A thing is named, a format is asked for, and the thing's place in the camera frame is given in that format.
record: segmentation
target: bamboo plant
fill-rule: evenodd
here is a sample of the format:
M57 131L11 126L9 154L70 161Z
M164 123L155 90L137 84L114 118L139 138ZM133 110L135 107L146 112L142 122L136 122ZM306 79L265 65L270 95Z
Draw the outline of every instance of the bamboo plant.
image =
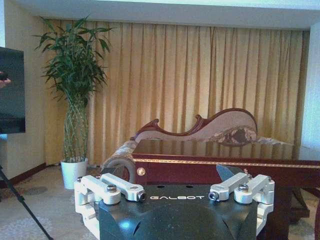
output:
M68 102L64 120L63 153L64 162L82 162L87 157L88 119L86 106L97 85L106 84L107 75L98 63L103 56L94 49L96 44L103 52L109 52L109 41L105 33L112 28L87 28L87 18L82 18L66 29L56 26L42 18L49 31L40 38L36 49L42 52L54 52L44 67L46 83L61 93L59 96Z

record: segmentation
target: floor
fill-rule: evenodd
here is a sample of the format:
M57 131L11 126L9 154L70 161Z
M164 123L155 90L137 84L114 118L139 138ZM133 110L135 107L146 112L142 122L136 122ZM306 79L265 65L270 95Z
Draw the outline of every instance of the floor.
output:
M98 172L90 168L88 174ZM74 192L63 187L59 166L48 167L15 185L25 202L55 240L95 240L75 213ZM0 240L45 240L24 207L8 189L0 189ZM318 199L303 191L310 218L302 218L290 226L290 240L314 240L315 210Z

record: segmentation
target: white metal clamp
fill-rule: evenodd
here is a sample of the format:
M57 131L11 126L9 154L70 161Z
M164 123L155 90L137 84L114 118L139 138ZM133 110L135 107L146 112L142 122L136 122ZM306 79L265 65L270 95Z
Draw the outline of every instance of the white metal clamp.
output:
M250 174L239 172L220 184L212 185L208 197L212 201L225 201L232 192L237 203L250 204L253 200L259 203L256 224L258 235L266 225L268 213L274 210L275 182L269 176L259 174L252 178Z
M132 184L110 173L99 178L87 175L74 182L75 212L82 215L84 225L97 239L100 239L99 221L94 207L89 203L103 200L107 205L115 205L120 202L121 193L128 201L143 202L146 199L141 185Z

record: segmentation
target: tripod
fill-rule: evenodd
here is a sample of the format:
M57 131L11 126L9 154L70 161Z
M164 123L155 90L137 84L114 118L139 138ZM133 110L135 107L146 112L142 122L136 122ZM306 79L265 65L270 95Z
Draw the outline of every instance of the tripod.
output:
M33 212L30 210L30 208L27 206L27 204L25 203L25 199L23 196L21 196L17 190L14 188L14 186L11 184L11 182L9 181L9 179L6 177L6 175L4 174L4 172L2 171L2 166L0 165L0 177L4 180L5 184L8 186L8 188L14 193L14 195L16 196L16 198L18 199L18 201L24 206L24 208L28 211L28 213L31 215L31 217L33 218L33 220L36 222L36 224L38 224L38 226L41 228L42 232L46 235L46 237L49 240L54 240L48 233L47 231L44 229L44 227L41 225L41 223L38 221L38 219L36 218L36 216L33 214Z

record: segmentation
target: ceiling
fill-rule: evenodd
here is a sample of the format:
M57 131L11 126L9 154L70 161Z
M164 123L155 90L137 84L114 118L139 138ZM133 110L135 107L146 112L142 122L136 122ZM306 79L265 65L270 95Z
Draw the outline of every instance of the ceiling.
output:
M14 0L34 16L111 22L309 29L320 0Z

